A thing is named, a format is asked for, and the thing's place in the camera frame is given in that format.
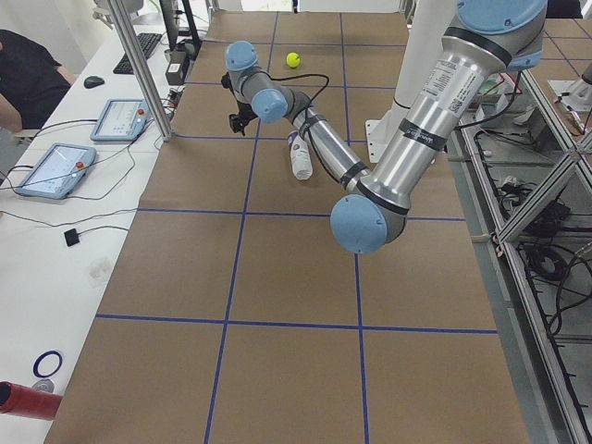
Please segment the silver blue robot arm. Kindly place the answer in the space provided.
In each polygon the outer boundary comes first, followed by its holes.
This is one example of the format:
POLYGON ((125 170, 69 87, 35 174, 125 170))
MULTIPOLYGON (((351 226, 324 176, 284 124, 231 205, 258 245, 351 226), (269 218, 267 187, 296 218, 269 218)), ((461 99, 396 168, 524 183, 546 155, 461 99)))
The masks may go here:
POLYGON ((259 119, 287 119, 346 194, 330 226, 339 244, 371 253, 405 228, 413 188, 482 84, 492 75, 535 66, 542 55, 544 1, 421 1, 417 4, 390 110, 371 125, 380 147, 374 168, 341 139, 305 93, 283 86, 258 64, 253 45, 231 43, 223 86, 239 111, 234 131, 259 119))

